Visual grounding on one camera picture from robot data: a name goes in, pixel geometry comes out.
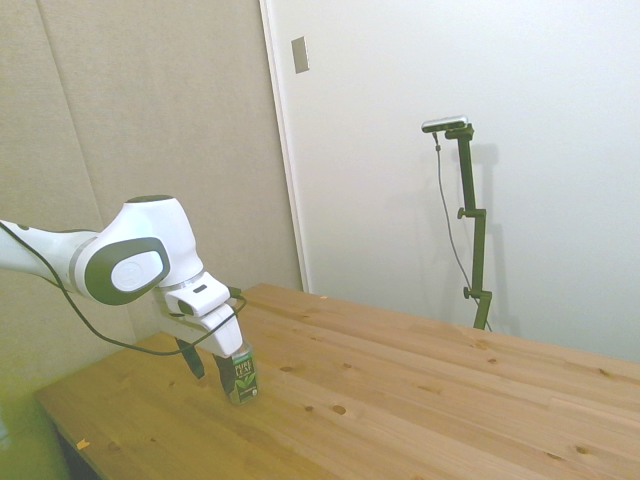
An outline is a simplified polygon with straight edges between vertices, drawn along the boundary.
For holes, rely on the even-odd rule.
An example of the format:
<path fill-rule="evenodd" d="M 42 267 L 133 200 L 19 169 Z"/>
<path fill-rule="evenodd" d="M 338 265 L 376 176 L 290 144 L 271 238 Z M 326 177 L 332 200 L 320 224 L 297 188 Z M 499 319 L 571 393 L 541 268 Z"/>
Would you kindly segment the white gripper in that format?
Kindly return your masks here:
<path fill-rule="evenodd" d="M 210 295 L 205 291 L 154 291 L 153 294 L 160 310 L 160 328 L 177 337 L 176 344 L 191 373 L 197 379 L 205 376 L 202 360 L 191 344 L 205 336 L 199 346 L 215 354 L 222 388 L 230 395 L 235 388 L 231 355 L 243 343 L 235 311 L 228 303 L 230 296 Z"/>

